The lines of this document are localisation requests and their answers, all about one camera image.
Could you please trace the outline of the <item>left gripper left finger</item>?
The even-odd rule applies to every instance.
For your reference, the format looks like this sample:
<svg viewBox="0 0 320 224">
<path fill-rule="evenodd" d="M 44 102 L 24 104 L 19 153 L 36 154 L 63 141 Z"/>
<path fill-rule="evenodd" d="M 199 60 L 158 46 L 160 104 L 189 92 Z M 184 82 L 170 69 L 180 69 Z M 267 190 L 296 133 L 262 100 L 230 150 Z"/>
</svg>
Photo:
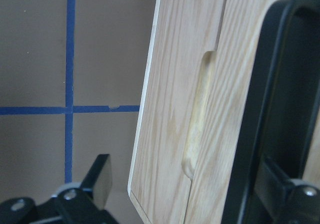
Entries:
<svg viewBox="0 0 320 224">
<path fill-rule="evenodd" d="M 76 188 L 84 191 L 98 209 L 104 209 L 112 188 L 110 154 L 99 154 L 82 182 L 63 184 L 56 189 L 51 197 L 56 198 L 63 191 Z"/>
</svg>

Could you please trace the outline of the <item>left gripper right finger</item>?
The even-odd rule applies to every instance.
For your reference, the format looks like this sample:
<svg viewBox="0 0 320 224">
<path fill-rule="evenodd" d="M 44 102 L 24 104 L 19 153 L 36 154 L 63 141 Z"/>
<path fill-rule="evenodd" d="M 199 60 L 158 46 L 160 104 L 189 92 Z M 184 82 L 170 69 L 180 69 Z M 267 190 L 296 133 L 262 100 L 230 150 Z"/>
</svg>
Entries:
<svg viewBox="0 0 320 224">
<path fill-rule="evenodd" d="M 320 190 L 310 182 L 290 178 L 269 157 L 259 165 L 258 197 L 273 224 L 320 222 Z"/>
</svg>

